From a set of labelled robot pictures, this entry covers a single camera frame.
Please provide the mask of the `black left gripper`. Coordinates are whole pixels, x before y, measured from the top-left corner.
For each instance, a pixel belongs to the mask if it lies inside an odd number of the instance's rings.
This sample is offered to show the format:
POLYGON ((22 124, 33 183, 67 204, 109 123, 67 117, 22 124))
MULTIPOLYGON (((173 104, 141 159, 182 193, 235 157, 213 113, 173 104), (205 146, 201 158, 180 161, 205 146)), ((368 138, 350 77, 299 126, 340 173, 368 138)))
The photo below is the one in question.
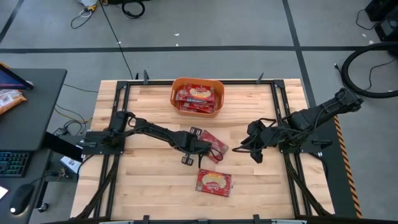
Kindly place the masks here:
POLYGON ((208 141, 200 141, 200 147, 203 150, 200 151, 200 148, 197 146, 197 142, 199 141, 199 135, 202 133, 202 129, 191 127, 190 135, 188 137, 188 143, 181 150, 185 155, 182 157, 181 163, 192 166, 193 159, 190 157, 192 155, 198 156, 198 165, 201 165, 201 160, 203 159, 202 155, 214 154, 218 155, 218 150, 211 148, 212 143, 208 141))

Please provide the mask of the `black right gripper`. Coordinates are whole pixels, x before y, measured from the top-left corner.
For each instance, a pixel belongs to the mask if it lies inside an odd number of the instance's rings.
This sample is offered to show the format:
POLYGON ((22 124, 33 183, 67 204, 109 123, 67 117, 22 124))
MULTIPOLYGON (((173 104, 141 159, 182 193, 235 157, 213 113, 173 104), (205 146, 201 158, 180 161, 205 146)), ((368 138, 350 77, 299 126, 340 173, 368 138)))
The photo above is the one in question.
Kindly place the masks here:
POLYGON ((276 146, 277 140, 276 128, 273 127, 276 124, 276 119, 266 119, 270 121, 271 124, 266 126, 263 123, 263 119, 258 119, 251 122, 248 125, 247 133, 249 137, 241 142, 242 146, 232 148, 233 152, 238 153, 250 153, 250 156, 258 164, 263 162, 262 150, 268 146, 276 146))

